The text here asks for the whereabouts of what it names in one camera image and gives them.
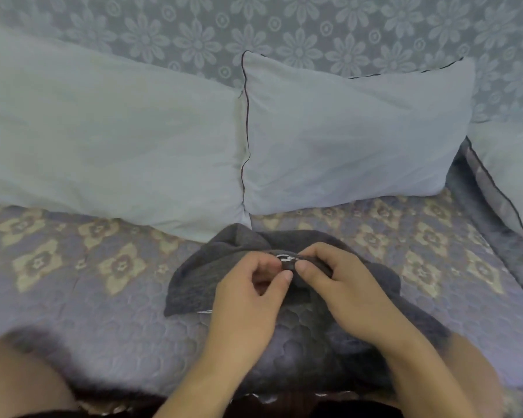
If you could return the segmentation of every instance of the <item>gray floral fabric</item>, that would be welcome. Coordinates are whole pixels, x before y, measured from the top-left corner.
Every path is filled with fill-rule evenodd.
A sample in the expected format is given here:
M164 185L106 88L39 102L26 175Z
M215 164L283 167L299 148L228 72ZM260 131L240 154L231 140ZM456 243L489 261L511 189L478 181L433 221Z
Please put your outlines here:
M236 87L246 49L345 77L468 56L473 121L523 122L523 0L0 0L0 21Z

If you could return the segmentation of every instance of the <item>pillow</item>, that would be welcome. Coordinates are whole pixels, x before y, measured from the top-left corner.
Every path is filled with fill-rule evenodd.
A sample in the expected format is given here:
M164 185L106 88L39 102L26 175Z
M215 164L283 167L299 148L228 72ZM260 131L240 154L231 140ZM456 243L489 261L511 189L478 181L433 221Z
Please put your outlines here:
M0 204L119 217L198 242L249 226L238 96L0 25Z
M463 153L490 207L523 236L523 124L472 124Z
M437 194L471 119L471 60L350 80L251 52L242 67L251 214Z

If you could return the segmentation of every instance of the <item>bare thigh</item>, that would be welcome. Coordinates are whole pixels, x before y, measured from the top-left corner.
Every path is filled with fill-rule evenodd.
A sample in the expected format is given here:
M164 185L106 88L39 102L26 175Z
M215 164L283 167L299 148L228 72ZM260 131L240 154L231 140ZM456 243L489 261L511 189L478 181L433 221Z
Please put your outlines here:
M504 402L500 379L474 344L466 337L453 333L443 360L481 418L502 417ZM372 393L365 399L399 407L396 400L380 393Z
M52 367L0 340L0 418L76 409L70 388Z

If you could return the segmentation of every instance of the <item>hand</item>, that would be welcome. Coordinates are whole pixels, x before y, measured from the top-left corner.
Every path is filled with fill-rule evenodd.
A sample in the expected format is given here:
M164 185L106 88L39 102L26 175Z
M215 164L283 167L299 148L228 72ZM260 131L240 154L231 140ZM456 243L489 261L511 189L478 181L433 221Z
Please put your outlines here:
M309 261L297 261L300 277L326 302L335 321L350 335L382 352L420 332L397 309L360 259L347 251L316 243L300 254L318 257L333 270L330 279Z
M217 285L203 358L244 378L273 336L292 276L279 258L247 253Z

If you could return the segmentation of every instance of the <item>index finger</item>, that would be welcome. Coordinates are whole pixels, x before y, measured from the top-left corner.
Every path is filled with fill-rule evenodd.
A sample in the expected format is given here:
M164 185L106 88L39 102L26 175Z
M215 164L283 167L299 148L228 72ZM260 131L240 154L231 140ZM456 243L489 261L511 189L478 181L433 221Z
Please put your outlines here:
M246 276L251 280L252 274L257 270L281 271L281 260L270 253L251 251L244 255L232 268L230 273L237 276Z
M301 255L315 256L325 262L329 267L335 270L341 257L346 254L345 251L335 246L316 242L300 252Z

